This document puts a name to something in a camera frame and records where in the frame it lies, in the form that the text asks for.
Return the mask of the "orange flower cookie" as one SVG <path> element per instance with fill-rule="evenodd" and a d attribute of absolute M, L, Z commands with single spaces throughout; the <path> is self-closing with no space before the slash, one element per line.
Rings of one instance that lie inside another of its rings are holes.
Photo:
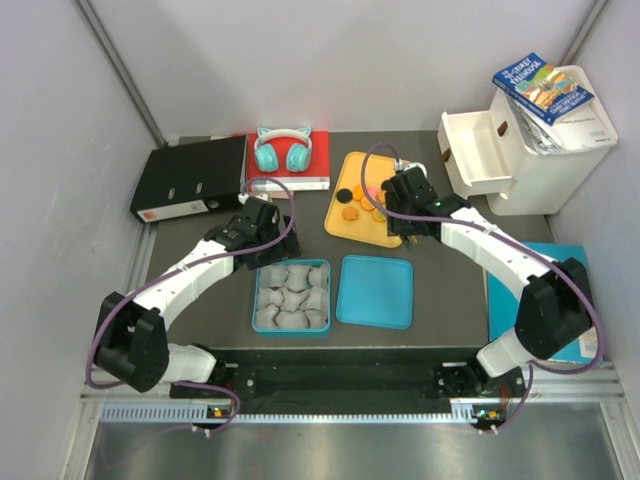
<path fill-rule="evenodd" d="M 359 211 L 355 207 L 347 206 L 343 208 L 341 215 L 346 221 L 355 221 L 359 218 Z"/>
<path fill-rule="evenodd" d="M 361 184 L 356 185 L 352 189 L 352 195 L 355 201 L 361 201 L 363 198 L 366 198 L 368 193 L 368 189 L 363 187 Z"/>

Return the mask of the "blue paperback book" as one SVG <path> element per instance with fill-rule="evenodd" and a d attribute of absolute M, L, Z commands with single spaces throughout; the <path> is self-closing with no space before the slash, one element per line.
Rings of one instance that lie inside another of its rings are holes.
<path fill-rule="evenodd" d="M 549 126 L 589 106 L 595 98 L 570 75 L 534 52 L 496 72 L 492 83 Z"/>

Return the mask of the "blue cookie tin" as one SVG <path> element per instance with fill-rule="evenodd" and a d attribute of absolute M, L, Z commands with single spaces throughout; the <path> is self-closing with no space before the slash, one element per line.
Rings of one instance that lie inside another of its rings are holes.
<path fill-rule="evenodd" d="M 323 337 L 331 327 L 331 267 L 323 259 L 289 260 L 256 273 L 253 330 L 264 337 Z"/>

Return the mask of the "black cookie left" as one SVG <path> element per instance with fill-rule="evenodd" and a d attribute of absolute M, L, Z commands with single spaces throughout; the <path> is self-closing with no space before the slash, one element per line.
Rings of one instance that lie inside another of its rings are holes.
<path fill-rule="evenodd" d="M 337 191 L 336 199 L 342 204 L 348 204 L 352 201 L 353 194 L 349 189 L 343 188 Z"/>

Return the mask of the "orange flower cookie bottom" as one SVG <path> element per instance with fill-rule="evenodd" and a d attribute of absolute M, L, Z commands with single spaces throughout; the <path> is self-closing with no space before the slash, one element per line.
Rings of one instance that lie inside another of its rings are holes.
<path fill-rule="evenodd" d="M 359 211 L 355 207 L 347 206 L 343 208 L 341 215 L 346 221 L 355 221 L 359 218 Z"/>

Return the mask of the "blue folder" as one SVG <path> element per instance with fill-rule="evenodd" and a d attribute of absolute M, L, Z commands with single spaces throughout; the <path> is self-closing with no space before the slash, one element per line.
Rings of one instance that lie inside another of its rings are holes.
<path fill-rule="evenodd" d="M 587 256 L 581 245 L 526 242 L 525 245 L 536 252 L 564 261 L 570 257 L 588 266 Z M 487 275 L 488 288 L 488 334 L 493 341 L 515 325 L 518 300 L 511 291 L 495 276 Z M 578 339 L 557 352 L 551 362 L 588 364 L 597 352 L 597 335 L 594 328 L 582 334 Z"/>

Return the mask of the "blue tin lid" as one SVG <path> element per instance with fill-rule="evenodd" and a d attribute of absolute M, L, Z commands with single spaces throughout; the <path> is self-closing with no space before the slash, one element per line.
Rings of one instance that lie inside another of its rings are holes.
<path fill-rule="evenodd" d="M 365 255 L 343 258 L 336 318 L 344 324 L 406 330 L 413 320 L 413 265 Z"/>

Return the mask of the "white drawer cabinet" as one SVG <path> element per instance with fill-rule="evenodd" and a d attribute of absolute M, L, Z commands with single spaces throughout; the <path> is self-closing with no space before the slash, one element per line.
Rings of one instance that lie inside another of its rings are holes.
<path fill-rule="evenodd" d="M 444 113 L 438 142 L 456 194 L 485 196 L 498 215 L 557 213 L 617 144 L 618 135 L 584 71 L 556 67 L 595 98 L 589 106 L 545 124 L 528 115 L 563 150 L 539 155 L 524 143 L 505 94 L 497 86 L 485 111 Z"/>

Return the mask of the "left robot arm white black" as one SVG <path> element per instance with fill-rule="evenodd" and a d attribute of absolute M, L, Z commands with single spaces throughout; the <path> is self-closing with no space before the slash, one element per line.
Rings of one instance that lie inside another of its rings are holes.
<path fill-rule="evenodd" d="M 184 310 L 216 283 L 241 268 L 254 270 L 300 254 L 296 213 L 248 197 L 225 224 L 209 230 L 195 247 L 159 277 L 127 295 L 113 292 L 102 302 L 85 369 L 93 368 L 144 393 L 159 384 L 185 384 L 205 396 L 226 387 L 227 374 L 213 353 L 196 345 L 169 343 L 167 332 Z"/>

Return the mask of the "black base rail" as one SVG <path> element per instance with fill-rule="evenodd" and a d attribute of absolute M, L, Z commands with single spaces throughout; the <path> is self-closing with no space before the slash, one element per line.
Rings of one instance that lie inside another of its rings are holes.
<path fill-rule="evenodd" d="M 520 369 L 491 379 L 470 364 L 476 352 L 411 346 L 217 349 L 207 382 L 243 399 L 279 391 L 408 391 L 497 400 L 524 393 Z"/>

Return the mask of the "red book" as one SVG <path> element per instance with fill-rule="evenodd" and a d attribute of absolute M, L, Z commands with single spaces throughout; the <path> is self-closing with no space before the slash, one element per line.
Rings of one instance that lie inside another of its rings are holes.
<path fill-rule="evenodd" d="M 292 192 L 322 191 L 330 186 L 329 132 L 312 130 L 313 151 L 310 167 L 302 173 L 291 173 L 281 167 L 277 172 L 261 172 L 254 160 L 254 141 L 256 133 L 248 138 L 246 179 L 253 179 L 249 189 L 254 192 L 281 192 L 282 189 L 264 178 L 276 179 Z"/>

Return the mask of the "orange flower cookie top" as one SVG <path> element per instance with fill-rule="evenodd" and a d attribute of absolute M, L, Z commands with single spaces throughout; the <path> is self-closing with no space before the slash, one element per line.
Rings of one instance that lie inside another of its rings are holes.
<path fill-rule="evenodd" d="M 368 193 L 368 189 L 363 187 L 361 184 L 356 185 L 352 189 L 352 195 L 355 201 L 361 201 L 363 198 L 366 198 Z"/>

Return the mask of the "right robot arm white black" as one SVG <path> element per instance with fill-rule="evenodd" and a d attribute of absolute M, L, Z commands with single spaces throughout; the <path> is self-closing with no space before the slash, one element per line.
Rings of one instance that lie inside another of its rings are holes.
<path fill-rule="evenodd" d="M 415 164 L 396 168 L 383 190 L 390 234 L 434 238 L 498 279 L 519 302 L 514 325 L 482 347 L 466 372 L 474 393 L 492 394 L 507 372 L 553 357 L 593 328 L 595 310 L 580 261 L 533 251 L 462 197 L 438 197 Z"/>

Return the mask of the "teal cat ear headphones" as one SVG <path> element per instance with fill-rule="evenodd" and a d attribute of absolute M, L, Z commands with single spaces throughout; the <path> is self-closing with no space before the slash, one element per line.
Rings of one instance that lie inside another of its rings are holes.
<path fill-rule="evenodd" d="M 311 164 L 313 144 L 310 127 L 258 127 L 253 153 L 257 168 L 264 173 L 281 167 L 291 173 L 305 172 Z"/>

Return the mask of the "yellow tray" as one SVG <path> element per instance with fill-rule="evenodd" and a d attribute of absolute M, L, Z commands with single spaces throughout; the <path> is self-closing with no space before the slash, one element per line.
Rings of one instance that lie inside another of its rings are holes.
<path fill-rule="evenodd" d="M 338 190 L 352 189 L 360 184 L 362 164 L 365 157 L 364 152 L 351 152 L 346 155 L 334 192 L 329 203 L 324 221 L 324 228 L 327 233 L 366 244 L 371 244 L 384 248 L 397 248 L 402 244 L 398 236 L 387 234 L 387 218 L 385 222 L 376 222 L 371 213 L 364 211 L 360 206 L 360 201 L 352 201 L 342 204 L 336 199 Z M 394 174 L 394 159 L 390 157 L 374 155 L 369 157 L 365 168 L 366 187 L 377 187 L 378 193 L 375 196 L 369 195 L 376 201 L 384 205 L 382 183 L 390 179 Z M 344 207 L 352 206 L 359 211 L 359 218 L 355 221 L 346 221 L 342 218 L 341 212 Z"/>

